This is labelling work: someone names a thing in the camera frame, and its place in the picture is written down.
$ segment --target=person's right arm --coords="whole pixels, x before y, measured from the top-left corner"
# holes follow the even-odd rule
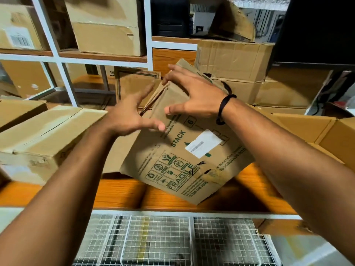
[[[166,114],[216,117],[226,94],[179,66],[163,83],[185,88],[190,100]],[[284,199],[318,233],[355,263],[355,173],[256,110],[232,98],[222,117]]]

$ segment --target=black device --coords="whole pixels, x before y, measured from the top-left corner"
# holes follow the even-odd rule
[[[152,35],[188,37],[189,0],[151,0]]]
[[[354,23],[351,0],[291,0],[269,68],[354,70]]]

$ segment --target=person's left hand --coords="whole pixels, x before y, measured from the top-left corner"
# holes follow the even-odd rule
[[[142,118],[137,111],[137,106],[152,91],[153,85],[154,83],[119,101],[101,120],[102,124],[116,136],[129,135],[142,128],[163,132],[165,125],[162,121],[155,118]]]

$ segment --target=black monitor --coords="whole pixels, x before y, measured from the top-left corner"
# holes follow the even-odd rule
[[[352,0],[291,0],[270,66],[355,70]]]

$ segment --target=black bracelet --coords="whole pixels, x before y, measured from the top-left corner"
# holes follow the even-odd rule
[[[230,86],[221,81],[224,85],[224,88],[228,91],[228,96],[224,97],[224,99],[222,100],[220,106],[219,106],[219,110],[218,110],[218,116],[217,116],[217,119],[216,119],[216,124],[217,125],[224,125],[225,122],[222,121],[222,111],[225,107],[225,105],[229,102],[230,98],[237,98],[237,95],[235,94],[232,94],[232,89],[230,88]]]

